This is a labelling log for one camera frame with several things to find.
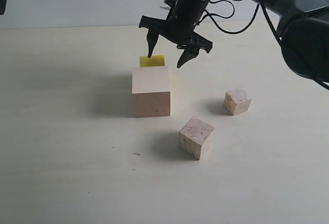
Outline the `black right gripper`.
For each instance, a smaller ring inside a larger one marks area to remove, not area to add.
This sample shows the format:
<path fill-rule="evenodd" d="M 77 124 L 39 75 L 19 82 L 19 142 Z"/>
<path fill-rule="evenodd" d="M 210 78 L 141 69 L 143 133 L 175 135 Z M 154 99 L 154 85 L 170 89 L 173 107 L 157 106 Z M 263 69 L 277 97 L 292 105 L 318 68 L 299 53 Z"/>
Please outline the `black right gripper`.
<path fill-rule="evenodd" d="M 209 53 L 213 43 L 194 32 L 209 2 L 210 0 L 177 0 L 165 20 L 143 15 L 139 27 L 148 29 L 147 57 L 151 58 L 160 35 L 176 44 L 178 48 L 184 49 L 177 62 L 177 68 L 196 58 L 200 49 Z"/>

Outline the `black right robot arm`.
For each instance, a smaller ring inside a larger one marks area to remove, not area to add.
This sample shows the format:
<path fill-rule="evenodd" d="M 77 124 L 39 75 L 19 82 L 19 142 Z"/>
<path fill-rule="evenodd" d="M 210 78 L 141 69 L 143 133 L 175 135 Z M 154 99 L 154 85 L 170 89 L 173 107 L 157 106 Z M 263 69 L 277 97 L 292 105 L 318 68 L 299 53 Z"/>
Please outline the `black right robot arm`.
<path fill-rule="evenodd" d="M 328 0 L 252 0 L 264 13 L 280 17 L 272 27 L 286 65 L 297 75 L 328 86 Z M 209 16 L 211 0 L 164 0 L 170 7 L 166 19 L 143 16 L 139 27 L 146 28 L 148 53 L 152 54 L 160 36 L 183 51 L 177 66 L 211 51 L 213 44 L 197 34 L 195 27 Z"/>

